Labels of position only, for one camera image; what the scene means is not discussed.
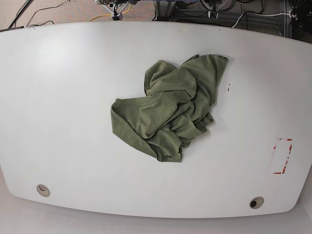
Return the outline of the red tape rectangle marking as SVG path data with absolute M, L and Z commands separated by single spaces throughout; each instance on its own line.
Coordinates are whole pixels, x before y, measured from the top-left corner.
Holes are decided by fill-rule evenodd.
M 269 164 L 269 173 L 282 175 L 285 173 L 293 146 L 292 138 L 277 138 Z

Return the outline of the olive green t-shirt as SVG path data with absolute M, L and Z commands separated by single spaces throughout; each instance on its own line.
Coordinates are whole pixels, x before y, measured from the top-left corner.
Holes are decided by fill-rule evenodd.
M 217 85 L 228 59 L 194 55 L 179 67 L 159 60 L 145 73 L 144 97 L 117 99 L 113 133 L 160 162 L 181 162 L 182 149 L 213 123 Z

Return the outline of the metal frame rack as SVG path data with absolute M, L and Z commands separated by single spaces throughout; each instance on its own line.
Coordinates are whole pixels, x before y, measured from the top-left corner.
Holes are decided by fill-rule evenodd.
M 156 21 L 258 31 L 292 38 L 288 0 L 154 0 Z

